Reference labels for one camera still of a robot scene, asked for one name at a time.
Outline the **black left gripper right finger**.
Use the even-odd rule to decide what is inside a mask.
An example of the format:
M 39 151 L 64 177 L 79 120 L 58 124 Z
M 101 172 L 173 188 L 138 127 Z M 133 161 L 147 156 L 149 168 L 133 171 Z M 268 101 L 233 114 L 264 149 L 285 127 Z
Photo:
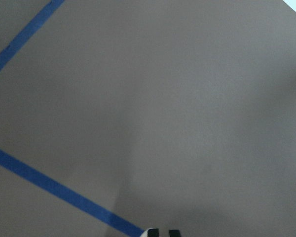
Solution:
M 169 237 L 181 237 L 180 230 L 169 230 Z

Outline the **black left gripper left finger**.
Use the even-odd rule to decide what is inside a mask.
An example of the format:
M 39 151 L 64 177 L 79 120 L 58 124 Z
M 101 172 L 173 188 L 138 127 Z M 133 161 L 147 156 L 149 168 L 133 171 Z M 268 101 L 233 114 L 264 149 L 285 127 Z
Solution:
M 148 229 L 147 237 L 159 237 L 159 229 Z

